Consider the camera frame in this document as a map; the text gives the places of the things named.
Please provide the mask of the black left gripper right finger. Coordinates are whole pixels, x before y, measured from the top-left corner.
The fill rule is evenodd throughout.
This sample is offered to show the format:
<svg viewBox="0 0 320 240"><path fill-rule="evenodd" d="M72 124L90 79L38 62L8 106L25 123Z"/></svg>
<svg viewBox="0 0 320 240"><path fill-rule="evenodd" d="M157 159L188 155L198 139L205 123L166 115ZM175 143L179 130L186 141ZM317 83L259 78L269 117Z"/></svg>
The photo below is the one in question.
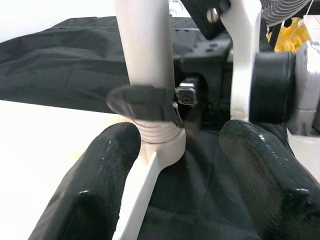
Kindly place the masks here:
<svg viewBox="0 0 320 240"><path fill-rule="evenodd" d="M319 239L320 184L295 157L283 125L230 120L219 144L261 239Z"/></svg>

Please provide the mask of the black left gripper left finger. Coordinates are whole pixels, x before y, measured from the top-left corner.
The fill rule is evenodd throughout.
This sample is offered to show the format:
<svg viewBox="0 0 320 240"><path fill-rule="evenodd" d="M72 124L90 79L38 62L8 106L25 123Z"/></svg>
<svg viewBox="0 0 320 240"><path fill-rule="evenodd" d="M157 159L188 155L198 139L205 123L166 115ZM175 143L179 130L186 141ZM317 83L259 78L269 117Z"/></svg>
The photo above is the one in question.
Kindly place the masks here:
<svg viewBox="0 0 320 240"><path fill-rule="evenodd" d="M121 122L103 130L65 174L29 239L112 239L126 178L140 149L134 124Z"/></svg>

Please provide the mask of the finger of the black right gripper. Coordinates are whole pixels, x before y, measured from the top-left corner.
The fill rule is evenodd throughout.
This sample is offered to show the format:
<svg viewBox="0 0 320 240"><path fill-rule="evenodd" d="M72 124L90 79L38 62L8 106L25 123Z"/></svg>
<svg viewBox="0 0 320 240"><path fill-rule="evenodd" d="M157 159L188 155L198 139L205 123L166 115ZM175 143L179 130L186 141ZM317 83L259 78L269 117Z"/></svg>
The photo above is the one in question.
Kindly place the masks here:
<svg viewBox="0 0 320 240"><path fill-rule="evenodd" d="M173 122L177 127L184 125L174 89L124 85L110 91L106 103L114 113L133 120Z"/></svg>

